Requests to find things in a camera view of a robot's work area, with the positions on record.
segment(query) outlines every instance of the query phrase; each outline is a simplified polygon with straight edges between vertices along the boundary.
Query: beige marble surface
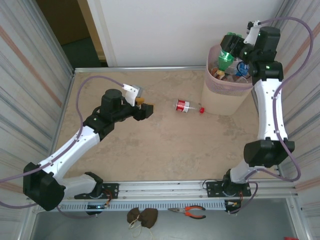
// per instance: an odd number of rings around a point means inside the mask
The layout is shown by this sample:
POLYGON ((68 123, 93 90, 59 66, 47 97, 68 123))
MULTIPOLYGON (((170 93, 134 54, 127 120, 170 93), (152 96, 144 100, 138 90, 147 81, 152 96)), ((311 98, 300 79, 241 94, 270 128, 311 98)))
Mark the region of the beige marble surface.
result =
MULTIPOLYGON (((57 147, 79 129, 76 93, 93 75, 142 86, 145 102, 155 104, 154 114, 139 122, 129 118, 116 123, 114 131, 82 156, 66 177, 91 171, 105 181, 221 179, 241 161, 245 144, 257 138, 258 115, 251 94, 233 116, 174 111, 174 98, 200 102, 202 71, 91 72, 76 74, 57 147)), ((79 101, 84 119, 110 88, 120 89, 101 78, 84 86, 79 101)))

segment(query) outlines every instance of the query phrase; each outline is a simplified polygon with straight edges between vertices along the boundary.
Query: plastic bottle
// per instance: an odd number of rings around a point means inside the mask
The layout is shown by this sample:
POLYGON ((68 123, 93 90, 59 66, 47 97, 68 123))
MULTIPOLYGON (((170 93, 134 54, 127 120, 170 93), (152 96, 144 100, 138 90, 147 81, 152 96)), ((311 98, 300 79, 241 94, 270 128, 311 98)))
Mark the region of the plastic bottle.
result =
POLYGON ((205 112, 205 108, 202 107, 200 103, 181 99, 175 99, 173 102, 173 107, 176 111, 183 113, 198 112, 203 114, 205 112))

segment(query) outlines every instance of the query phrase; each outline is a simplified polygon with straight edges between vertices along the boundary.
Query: pink basket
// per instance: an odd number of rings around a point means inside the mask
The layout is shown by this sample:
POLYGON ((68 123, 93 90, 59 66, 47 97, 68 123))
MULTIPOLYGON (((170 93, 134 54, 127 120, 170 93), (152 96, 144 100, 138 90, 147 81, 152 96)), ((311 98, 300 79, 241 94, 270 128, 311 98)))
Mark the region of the pink basket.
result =
POLYGON ((218 56, 220 54, 220 45, 215 45, 210 48, 208 59, 206 61, 205 69, 205 84, 208 89, 215 93, 226 96, 241 97, 247 95, 253 88, 252 83, 237 83, 228 82, 217 79, 210 74, 210 70, 214 67, 214 62, 217 62, 218 56))

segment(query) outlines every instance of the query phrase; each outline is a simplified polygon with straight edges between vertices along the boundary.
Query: metal frame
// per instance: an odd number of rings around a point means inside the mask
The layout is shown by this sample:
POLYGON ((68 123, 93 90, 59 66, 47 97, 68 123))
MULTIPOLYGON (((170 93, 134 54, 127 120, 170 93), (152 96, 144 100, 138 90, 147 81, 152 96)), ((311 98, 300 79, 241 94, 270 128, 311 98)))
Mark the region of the metal frame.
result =
MULTIPOLYGON (((101 68, 76 68, 75 73, 89 73, 89 72, 139 72, 139 71, 203 71, 205 66, 158 66, 158 67, 101 67, 101 68)), ((71 89, 73 86, 74 78, 68 89, 68 95, 66 102, 63 106, 61 121, 59 122, 58 133, 60 132, 62 120, 64 118, 68 100, 70 97, 71 89)), ((58 141, 59 134, 55 136, 53 141, 52 153, 58 141)), ((299 199, 295 189, 295 185, 292 182, 285 182, 278 179, 254 179, 258 183, 258 192, 256 198, 259 199, 274 199, 282 198, 286 199, 288 204, 288 210, 290 212, 292 222, 299 239, 311 240, 310 229, 307 225, 306 219, 302 212, 299 211, 299 199)), ((207 200, 225 200, 225 199, 237 199, 237 197, 228 198, 208 198, 207 191, 203 189, 203 180, 182 180, 182 181, 123 181, 117 182, 120 184, 118 199, 114 199, 113 202, 159 202, 159 201, 207 201, 207 200)), ((250 184, 252 189, 255 188, 254 184, 250 184)), ((74 198, 68 198, 62 201, 62 204, 72 203, 98 203, 101 200, 76 200, 74 198)), ((38 213, 43 212, 38 206, 32 207, 28 210, 27 217, 23 226, 21 240, 30 239, 33 225, 38 213)))

